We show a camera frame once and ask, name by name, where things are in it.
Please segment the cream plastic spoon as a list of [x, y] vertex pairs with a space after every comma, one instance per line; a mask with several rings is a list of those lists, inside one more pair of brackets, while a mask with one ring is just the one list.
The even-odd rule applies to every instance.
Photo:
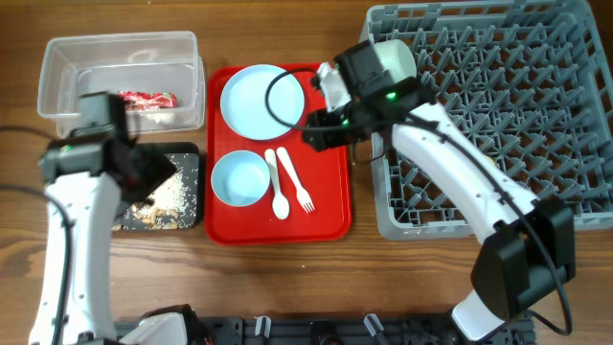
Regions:
[[275, 151], [272, 149], [267, 149], [264, 152], [264, 159], [269, 169], [270, 178], [274, 190], [274, 196], [272, 201], [273, 213], [278, 219], [287, 219], [289, 215], [289, 203], [281, 191], [279, 170]]

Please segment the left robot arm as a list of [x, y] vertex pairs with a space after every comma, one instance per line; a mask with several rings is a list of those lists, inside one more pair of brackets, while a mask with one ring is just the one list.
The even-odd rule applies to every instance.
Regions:
[[157, 148], [93, 134], [51, 142], [41, 159], [48, 240], [40, 304], [29, 341], [115, 340], [110, 308], [112, 227], [176, 172]]

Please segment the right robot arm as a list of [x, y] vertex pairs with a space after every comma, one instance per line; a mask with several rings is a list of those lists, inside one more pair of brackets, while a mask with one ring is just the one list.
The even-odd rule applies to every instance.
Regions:
[[[466, 339], [484, 340], [521, 313], [557, 334], [572, 332], [563, 286], [576, 275], [575, 230], [564, 201], [540, 199], [492, 165], [415, 78], [370, 86], [314, 77], [311, 84], [326, 107], [308, 115], [306, 143], [322, 151], [390, 132], [393, 148], [426, 173], [473, 229], [481, 244], [473, 290], [451, 312]], [[532, 309], [552, 292], [563, 327]]]

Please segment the mint green bowl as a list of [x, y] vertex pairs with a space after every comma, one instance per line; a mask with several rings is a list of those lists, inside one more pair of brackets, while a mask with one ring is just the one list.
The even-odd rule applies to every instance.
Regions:
[[390, 73], [393, 82], [417, 75], [414, 55], [403, 41], [392, 39], [378, 42], [374, 49], [383, 69]]

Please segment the light blue small bowl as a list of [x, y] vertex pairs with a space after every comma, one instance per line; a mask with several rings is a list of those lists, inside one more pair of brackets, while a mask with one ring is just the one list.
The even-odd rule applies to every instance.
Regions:
[[258, 202], [270, 185], [270, 172], [264, 159], [250, 150], [235, 150], [214, 165], [211, 186], [216, 197], [232, 207]]

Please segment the red snack wrapper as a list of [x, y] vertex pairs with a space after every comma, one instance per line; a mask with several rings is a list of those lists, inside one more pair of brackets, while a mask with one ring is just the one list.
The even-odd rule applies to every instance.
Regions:
[[173, 93], [121, 91], [117, 95], [125, 102], [130, 111], [149, 111], [162, 108], [176, 108], [178, 101]]

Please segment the pink plastic fork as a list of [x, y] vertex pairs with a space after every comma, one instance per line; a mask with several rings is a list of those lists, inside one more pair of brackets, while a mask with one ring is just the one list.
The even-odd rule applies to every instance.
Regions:
[[308, 193], [308, 191], [303, 187], [300, 178], [294, 168], [292, 160], [288, 154], [288, 151], [284, 147], [279, 147], [276, 149], [277, 156], [281, 161], [282, 166], [287, 172], [290, 180], [292, 181], [295, 189], [296, 189], [296, 198], [300, 203], [301, 207], [306, 213], [312, 213], [315, 211], [315, 206], [312, 202], [312, 199]]

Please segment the light blue plate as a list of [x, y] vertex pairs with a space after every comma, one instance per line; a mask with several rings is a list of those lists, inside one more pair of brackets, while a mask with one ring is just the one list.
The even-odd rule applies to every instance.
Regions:
[[[282, 72], [284, 69], [275, 65], [252, 65], [228, 80], [221, 93], [220, 109], [230, 129], [258, 141], [275, 139], [290, 131], [275, 121], [265, 106], [265, 90]], [[277, 117], [292, 125], [302, 117], [306, 102], [301, 84], [291, 75], [275, 83], [268, 101]]]

